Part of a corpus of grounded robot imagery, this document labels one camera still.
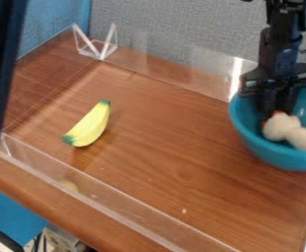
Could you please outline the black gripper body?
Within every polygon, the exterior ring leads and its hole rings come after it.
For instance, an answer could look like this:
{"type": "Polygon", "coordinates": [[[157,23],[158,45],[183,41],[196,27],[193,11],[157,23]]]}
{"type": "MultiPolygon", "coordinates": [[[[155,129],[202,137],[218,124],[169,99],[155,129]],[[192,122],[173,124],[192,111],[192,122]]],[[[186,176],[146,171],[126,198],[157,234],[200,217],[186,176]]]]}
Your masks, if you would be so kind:
{"type": "Polygon", "coordinates": [[[272,28],[261,31],[258,66],[241,76],[241,95],[278,92],[284,88],[306,87],[306,63],[298,63],[301,32],[278,34],[272,28]]]}

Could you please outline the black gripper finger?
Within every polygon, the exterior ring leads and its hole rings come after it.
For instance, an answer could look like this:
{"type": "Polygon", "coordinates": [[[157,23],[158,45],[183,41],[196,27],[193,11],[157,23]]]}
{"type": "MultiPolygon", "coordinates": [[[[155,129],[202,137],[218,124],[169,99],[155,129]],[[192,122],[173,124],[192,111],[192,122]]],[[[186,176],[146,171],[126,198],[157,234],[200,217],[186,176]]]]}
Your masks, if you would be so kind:
{"type": "Polygon", "coordinates": [[[269,118],[276,107],[276,91],[264,90],[260,94],[260,112],[264,118],[269,118]]]}
{"type": "Polygon", "coordinates": [[[298,87],[289,87],[285,95],[285,112],[292,113],[300,95],[298,87]]]}

